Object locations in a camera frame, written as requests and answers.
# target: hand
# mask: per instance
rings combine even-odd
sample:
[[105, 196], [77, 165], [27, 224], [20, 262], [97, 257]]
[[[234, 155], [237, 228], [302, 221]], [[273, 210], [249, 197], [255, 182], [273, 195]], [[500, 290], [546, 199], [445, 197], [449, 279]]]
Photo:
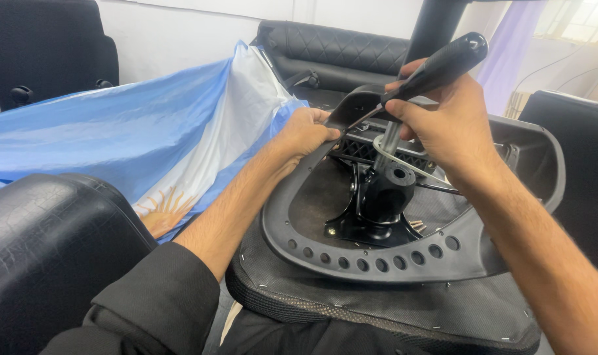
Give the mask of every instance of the hand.
[[290, 171], [299, 159], [314, 152], [323, 142], [341, 136], [339, 130], [322, 125], [328, 116], [329, 112], [319, 109], [296, 109], [284, 128], [271, 140], [270, 144], [276, 147], [276, 151], [287, 155]]
[[[419, 59], [402, 67], [408, 76], [426, 59]], [[386, 91], [400, 83], [385, 86]], [[496, 152], [488, 114], [483, 99], [483, 88], [468, 74], [451, 85], [426, 95], [439, 102], [436, 111], [423, 109], [402, 100], [391, 100], [385, 109], [404, 123], [400, 137], [411, 140], [417, 136], [430, 157], [441, 166], [448, 178], [465, 178], [473, 169], [496, 165]]]

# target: black leather chair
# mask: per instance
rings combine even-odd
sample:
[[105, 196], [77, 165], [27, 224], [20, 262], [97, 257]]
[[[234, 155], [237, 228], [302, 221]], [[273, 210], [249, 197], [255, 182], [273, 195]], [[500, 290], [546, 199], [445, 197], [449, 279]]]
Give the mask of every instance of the black leather chair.
[[119, 63], [94, 0], [0, 0], [1, 110], [104, 81], [119, 85]]
[[314, 72], [310, 83], [287, 89], [311, 107], [334, 109], [365, 84], [395, 81], [409, 40], [290, 21], [262, 21], [254, 44], [262, 45], [280, 82]]
[[35, 354], [156, 247], [113, 186], [32, 174], [0, 189], [0, 354]]
[[539, 91], [520, 120], [546, 128], [560, 142], [566, 190], [553, 215], [598, 268], [598, 102]]

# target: black sleeve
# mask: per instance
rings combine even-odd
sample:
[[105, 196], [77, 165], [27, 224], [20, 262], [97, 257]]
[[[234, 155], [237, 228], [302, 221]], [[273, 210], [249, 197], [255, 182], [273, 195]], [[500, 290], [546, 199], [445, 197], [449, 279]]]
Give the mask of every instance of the black sleeve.
[[93, 299], [82, 327], [41, 354], [200, 354], [219, 294], [196, 255], [165, 243]]

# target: left hand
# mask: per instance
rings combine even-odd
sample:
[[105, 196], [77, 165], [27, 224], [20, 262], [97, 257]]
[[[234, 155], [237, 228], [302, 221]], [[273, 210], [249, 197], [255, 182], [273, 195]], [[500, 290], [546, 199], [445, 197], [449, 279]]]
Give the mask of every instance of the left hand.
[[299, 163], [299, 159], [314, 152], [323, 142], [335, 140], [341, 132], [323, 125], [329, 112], [301, 107], [290, 116], [284, 128], [270, 141], [270, 145], [279, 154], [289, 160], [290, 171]]

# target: black jacket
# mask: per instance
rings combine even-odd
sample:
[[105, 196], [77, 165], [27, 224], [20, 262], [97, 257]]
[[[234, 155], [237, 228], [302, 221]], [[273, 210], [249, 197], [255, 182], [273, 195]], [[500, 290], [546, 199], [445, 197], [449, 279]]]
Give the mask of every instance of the black jacket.
[[[165, 243], [93, 299], [83, 326], [41, 354], [200, 354], [220, 289], [189, 250]], [[240, 311], [220, 354], [427, 354], [371, 325], [336, 319], [280, 323]]]

